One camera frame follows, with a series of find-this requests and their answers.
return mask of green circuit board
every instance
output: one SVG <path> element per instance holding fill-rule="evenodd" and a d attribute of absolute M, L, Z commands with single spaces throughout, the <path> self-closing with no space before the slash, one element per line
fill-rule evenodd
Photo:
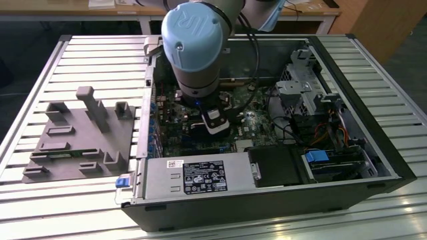
<path fill-rule="evenodd" d="M 239 124 L 229 125 L 229 134 L 212 138 L 193 137 L 191 129 L 201 128 L 200 112 L 175 102 L 175 86 L 164 86 L 157 97 L 159 126 L 161 132 L 163 157 L 179 157 L 203 154 L 235 153 L 236 141 L 252 140 L 253 146 L 273 145 L 277 136 L 271 126 L 265 111 L 267 88 L 260 88 L 251 104 L 243 112 Z M 252 92 L 247 86 L 236 87 L 227 92 L 231 106 L 241 105 Z"/>

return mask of blue tab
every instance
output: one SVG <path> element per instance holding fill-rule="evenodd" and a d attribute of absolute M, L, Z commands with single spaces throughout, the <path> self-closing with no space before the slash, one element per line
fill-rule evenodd
<path fill-rule="evenodd" d="M 130 181 L 130 178 L 129 177 L 122 177 L 122 178 L 117 178 L 117 180 L 114 181 L 114 187 L 117 189 L 120 188 L 128 188 L 130 185 L 129 185 L 129 181 Z"/>
<path fill-rule="evenodd" d="M 267 21 L 264 22 L 263 26 L 260 26 L 260 28 L 257 30 L 265 31 L 265 32 L 269 32 L 273 30 L 276 23 L 277 23 L 280 13 L 281 13 L 281 10 L 283 10 L 283 7 L 285 5 L 285 1 L 287 0 L 277 1 L 277 5 L 275 6 L 275 9 L 272 10 Z"/>
<path fill-rule="evenodd" d="M 309 163 L 329 160 L 327 151 L 323 150 L 309 151 L 308 153 L 305 153 L 305 158 Z"/>

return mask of sticker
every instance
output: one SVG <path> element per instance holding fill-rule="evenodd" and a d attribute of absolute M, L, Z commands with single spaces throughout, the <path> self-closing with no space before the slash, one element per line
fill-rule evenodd
<path fill-rule="evenodd" d="M 187 195 L 228 190 L 223 161 L 185 163 L 183 165 L 183 179 Z"/>
<path fill-rule="evenodd" d="M 184 160 L 169 160 L 167 161 L 167 168 L 181 168 L 184 164 Z"/>

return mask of table leg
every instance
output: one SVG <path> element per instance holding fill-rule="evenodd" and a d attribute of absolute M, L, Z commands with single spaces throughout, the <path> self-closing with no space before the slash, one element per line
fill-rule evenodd
<path fill-rule="evenodd" d="M 149 27 L 149 21 L 150 21 L 149 16 L 140 16 L 137 18 L 137 21 L 138 21 L 138 25 L 140 25 L 141 34 L 142 35 L 150 35 L 152 34 L 152 29 Z"/>
<path fill-rule="evenodd" d="M 319 25 L 316 34 L 328 34 L 332 27 L 335 16 L 324 16 L 323 22 Z"/>

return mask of metal grating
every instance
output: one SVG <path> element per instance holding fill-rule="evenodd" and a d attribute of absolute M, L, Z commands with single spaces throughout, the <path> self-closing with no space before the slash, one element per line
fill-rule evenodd
<path fill-rule="evenodd" d="M 344 36 L 320 37 L 340 69 L 375 119 L 391 137 L 417 180 L 388 194 L 380 194 L 344 211 L 316 213 L 253 222 L 211 226 L 179 232 L 146 233 L 114 203 L 114 177 L 21 184 L 29 152 L 38 141 L 48 102 L 65 100 L 69 108 L 82 107 L 70 94 L 81 83 L 98 89 L 97 99 L 105 106 L 116 101 L 140 105 L 144 94 L 145 65 L 142 36 L 74 36 L 61 52 L 28 114 L 13 153 L 0 169 L 0 238 L 68 240 L 114 239 L 268 239 L 268 240 L 359 240 L 424 239 L 427 232 L 427 134 L 425 117 L 395 87 L 384 70 Z M 124 58 L 121 62 L 108 58 Z M 132 142 L 138 137 L 138 117 Z M 130 147 L 130 156 L 136 146 Z M 136 160 L 129 165 L 134 169 Z"/>

